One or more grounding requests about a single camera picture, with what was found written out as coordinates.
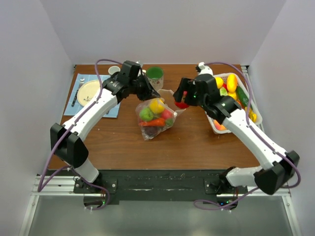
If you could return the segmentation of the red apple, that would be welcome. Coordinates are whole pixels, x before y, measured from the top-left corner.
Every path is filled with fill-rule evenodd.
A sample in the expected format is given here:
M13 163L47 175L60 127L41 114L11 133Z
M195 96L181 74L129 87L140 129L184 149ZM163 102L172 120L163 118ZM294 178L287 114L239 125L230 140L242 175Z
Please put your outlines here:
M184 101L186 95L187 95L187 91L184 91L184 92L183 92L183 95L182 95L182 98L181 98L181 101L178 102L178 101L176 100L176 97L178 97L179 94L174 93L174 95L173 95L173 97L174 97L174 104L175 104L179 109L186 109L186 108L189 107L189 105L186 104L185 101Z
M164 120L167 120L167 119L173 119L173 112L171 112L170 110L168 109L165 109L161 114L160 114L160 117Z

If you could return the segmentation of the dark purple mangosteen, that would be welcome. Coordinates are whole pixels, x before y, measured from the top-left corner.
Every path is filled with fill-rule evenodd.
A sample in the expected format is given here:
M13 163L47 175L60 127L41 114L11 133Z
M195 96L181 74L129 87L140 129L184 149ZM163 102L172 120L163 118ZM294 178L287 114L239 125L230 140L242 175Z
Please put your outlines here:
M153 139L159 134L160 128L157 126L144 126L142 127L142 134L144 139Z

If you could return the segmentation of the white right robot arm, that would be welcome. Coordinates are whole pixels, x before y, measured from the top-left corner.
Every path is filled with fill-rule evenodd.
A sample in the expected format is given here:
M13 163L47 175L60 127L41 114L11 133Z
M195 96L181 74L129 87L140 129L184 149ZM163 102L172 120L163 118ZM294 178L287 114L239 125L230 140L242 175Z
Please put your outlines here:
M256 186L273 195L297 173L300 156L274 143L246 116L230 96L221 96L215 78L200 74L195 79L182 78L173 95L175 101L200 106L206 114L231 131L256 157L259 166L231 167L221 176L219 187L231 193L237 186Z

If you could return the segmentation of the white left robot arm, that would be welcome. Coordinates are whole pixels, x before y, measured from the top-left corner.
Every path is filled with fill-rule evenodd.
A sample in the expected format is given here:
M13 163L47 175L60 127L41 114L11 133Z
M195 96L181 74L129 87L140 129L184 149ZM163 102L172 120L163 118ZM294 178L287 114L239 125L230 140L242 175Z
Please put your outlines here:
M139 64L126 60L119 72L99 81L95 96L76 115L64 124L55 123L50 130L52 153L85 180L85 188L91 193L102 187L99 171L89 160L84 141L98 121L129 95L135 94L141 101L158 98Z

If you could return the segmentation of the clear polka-dot zip bag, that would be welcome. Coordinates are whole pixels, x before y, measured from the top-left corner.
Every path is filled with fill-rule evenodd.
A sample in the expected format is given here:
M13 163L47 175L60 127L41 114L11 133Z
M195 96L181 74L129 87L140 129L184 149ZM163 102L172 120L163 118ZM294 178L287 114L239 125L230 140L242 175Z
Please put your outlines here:
M189 107L184 102L176 102L170 89L160 89L158 93L160 98L142 102L135 109L144 140L151 140L171 128L179 115Z

